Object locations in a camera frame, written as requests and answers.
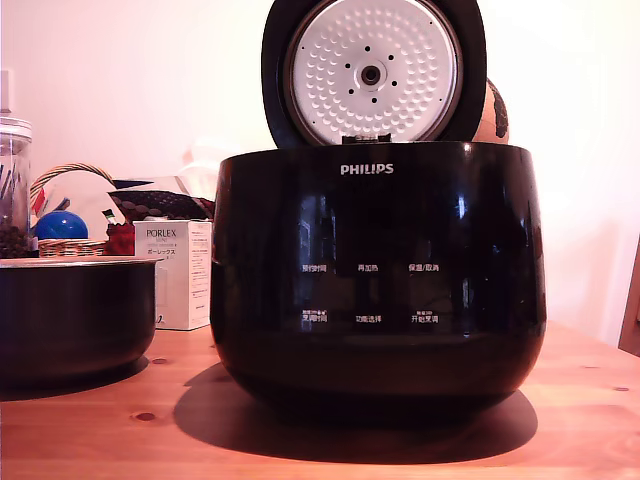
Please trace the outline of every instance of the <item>inner lid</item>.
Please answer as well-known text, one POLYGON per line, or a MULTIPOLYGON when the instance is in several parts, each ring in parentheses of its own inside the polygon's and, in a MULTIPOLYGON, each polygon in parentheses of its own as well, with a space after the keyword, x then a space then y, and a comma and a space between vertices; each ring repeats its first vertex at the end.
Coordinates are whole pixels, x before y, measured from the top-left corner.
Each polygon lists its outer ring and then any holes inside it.
POLYGON ((285 97, 311 143, 425 141, 455 110, 461 76, 453 28, 429 0, 327 0, 287 52, 285 97))

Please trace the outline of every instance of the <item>blue object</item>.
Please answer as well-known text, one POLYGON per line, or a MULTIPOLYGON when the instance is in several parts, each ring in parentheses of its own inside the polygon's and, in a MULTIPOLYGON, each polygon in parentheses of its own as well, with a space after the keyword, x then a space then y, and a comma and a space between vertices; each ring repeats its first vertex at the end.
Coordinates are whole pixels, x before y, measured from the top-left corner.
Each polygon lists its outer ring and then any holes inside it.
POLYGON ((36 224, 34 233, 39 240, 89 238, 84 220, 75 213, 66 211, 47 213, 36 224))

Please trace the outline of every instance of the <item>wood knot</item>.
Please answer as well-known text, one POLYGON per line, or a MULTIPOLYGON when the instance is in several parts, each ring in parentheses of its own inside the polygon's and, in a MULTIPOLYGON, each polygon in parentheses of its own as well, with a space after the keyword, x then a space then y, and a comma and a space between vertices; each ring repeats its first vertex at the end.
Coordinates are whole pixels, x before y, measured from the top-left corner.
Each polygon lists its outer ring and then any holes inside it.
POLYGON ((140 420, 141 422, 150 422, 152 420, 155 420, 156 416, 153 413, 144 412, 144 413, 139 413, 138 415, 135 416, 135 418, 137 420, 140 420))

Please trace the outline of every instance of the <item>button label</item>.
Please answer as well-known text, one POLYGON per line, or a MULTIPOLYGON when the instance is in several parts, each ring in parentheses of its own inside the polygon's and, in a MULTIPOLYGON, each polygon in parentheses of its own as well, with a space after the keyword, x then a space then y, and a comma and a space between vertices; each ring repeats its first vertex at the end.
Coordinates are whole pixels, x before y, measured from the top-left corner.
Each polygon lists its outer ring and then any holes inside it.
POLYGON ((356 315, 356 323, 382 323, 382 315, 356 315))
POLYGON ((358 265, 358 271, 359 272, 377 272, 378 271, 378 266, 377 265, 358 265))
POLYGON ((311 323, 327 323, 329 317, 326 310, 303 310, 302 321, 311 323))
POLYGON ((409 265, 410 272, 439 272, 440 265, 433 263, 412 263, 409 265))
POLYGON ((302 271, 304 273, 326 272, 327 271, 327 266, 326 265, 303 265, 302 266, 302 271))
POLYGON ((438 315, 434 315, 433 312, 427 310, 417 311, 415 315, 411 317, 411 323, 439 323, 440 319, 438 315))

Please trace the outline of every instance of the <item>glass jar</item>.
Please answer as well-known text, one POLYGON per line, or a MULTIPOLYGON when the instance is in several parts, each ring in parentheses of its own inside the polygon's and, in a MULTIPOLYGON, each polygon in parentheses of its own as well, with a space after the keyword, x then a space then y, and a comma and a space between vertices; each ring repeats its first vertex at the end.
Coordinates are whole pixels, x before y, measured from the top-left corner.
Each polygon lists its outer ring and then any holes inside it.
POLYGON ((0 117, 0 259, 33 254, 30 232, 31 124, 0 117))

